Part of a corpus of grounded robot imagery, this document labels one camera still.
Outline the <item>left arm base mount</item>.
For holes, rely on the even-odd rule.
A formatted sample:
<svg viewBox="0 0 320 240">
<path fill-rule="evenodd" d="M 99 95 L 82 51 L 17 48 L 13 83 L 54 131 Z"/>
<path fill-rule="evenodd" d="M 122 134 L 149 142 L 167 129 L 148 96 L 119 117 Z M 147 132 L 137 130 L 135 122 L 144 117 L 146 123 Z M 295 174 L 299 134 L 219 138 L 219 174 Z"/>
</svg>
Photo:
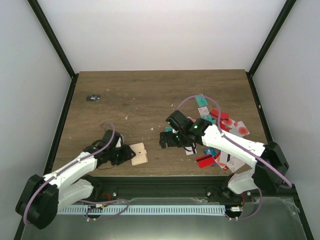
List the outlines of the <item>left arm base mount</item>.
<svg viewBox="0 0 320 240">
<path fill-rule="evenodd" d="M 107 185 L 100 177 L 85 175 L 81 179 L 93 186 L 91 195 L 86 197 L 85 201 L 106 202 L 117 199 L 117 188 Z"/>
</svg>

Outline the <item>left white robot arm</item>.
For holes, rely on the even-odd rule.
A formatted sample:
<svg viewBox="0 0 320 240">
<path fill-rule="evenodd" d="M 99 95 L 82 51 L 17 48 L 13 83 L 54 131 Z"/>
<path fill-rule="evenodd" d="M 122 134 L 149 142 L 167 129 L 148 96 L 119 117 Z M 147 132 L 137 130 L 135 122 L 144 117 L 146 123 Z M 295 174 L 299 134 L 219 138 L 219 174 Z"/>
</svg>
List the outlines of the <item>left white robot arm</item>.
<svg viewBox="0 0 320 240">
<path fill-rule="evenodd" d="M 82 202 L 99 204 L 102 184 L 89 173 L 106 163 L 118 166 L 136 157 L 138 150 L 124 143 L 124 136 L 107 130 L 101 139 L 85 147 L 73 160 L 61 168 L 40 176 L 32 175 L 15 207 L 25 225 L 38 229 L 47 227 L 57 213 Z"/>
</svg>

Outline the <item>beige card holder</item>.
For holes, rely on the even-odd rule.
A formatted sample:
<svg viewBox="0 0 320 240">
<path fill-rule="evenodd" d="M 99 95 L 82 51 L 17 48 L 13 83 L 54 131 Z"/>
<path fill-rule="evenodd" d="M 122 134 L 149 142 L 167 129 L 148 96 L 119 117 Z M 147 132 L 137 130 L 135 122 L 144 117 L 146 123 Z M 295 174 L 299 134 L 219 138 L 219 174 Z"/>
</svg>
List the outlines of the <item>beige card holder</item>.
<svg viewBox="0 0 320 240">
<path fill-rule="evenodd" d="M 131 159 L 131 165 L 137 166 L 148 162 L 147 151 L 143 142 L 130 145 L 135 153 L 135 157 Z"/>
</svg>

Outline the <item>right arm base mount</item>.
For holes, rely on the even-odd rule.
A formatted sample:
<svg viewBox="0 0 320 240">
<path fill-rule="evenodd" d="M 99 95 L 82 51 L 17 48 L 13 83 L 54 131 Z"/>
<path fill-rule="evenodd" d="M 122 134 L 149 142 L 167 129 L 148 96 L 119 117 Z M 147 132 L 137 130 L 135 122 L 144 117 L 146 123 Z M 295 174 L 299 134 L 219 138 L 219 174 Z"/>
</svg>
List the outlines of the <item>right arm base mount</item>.
<svg viewBox="0 0 320 240">
<path fill-rule="evenodd" d="M 217 202 L 222 205 L 240 204 L 243 201 L 252 202 L 253 198 L 246 194 L 236 194 L 228 187 L 222 185 L 210 185 L 205 188 L 207 200 L 209 202 Z"/>
</svg>

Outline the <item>red card black stripe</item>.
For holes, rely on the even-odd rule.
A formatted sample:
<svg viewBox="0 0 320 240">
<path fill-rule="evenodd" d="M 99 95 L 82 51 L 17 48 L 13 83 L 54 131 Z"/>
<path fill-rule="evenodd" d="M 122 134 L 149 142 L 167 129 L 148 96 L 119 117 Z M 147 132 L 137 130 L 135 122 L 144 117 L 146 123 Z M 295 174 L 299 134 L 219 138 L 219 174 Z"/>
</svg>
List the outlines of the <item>red card black stripe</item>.
<svg viewBox="0 0 320 240">
<path fill-rule="evenodd" d="M 196 159 L 196 163 L 200 169 L 210 167 L 216 163 L 214 157 L 211 154 L 206 154 Z"/>
</svg>

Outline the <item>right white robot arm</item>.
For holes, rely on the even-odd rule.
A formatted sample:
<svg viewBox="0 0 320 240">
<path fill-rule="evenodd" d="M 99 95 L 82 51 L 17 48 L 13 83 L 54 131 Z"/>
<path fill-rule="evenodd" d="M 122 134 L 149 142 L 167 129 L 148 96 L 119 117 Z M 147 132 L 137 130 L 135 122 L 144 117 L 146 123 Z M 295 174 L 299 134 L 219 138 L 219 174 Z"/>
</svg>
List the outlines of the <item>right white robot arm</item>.
<svg viewBox="0 0 320 240">
<path fill-rule="evenodd" d="M 277 143 L 270 141 L 264 144 L 247 140 L 202 118 L 193 122 L 189 118 L 169 117 L 167 122 L 173 130 L 159 134 L 161 148 L 186 148 L 198 144 L 221 150 L 250 166 L 250 170 L 230 177 L 227 185 L 222 188 L 225 200 L 232 202 L 240 194 L 255 189 L 273 195 L 280 188 L 292 188 L 292 183 L 285 176 L 289 164 Z"/>
</svg>

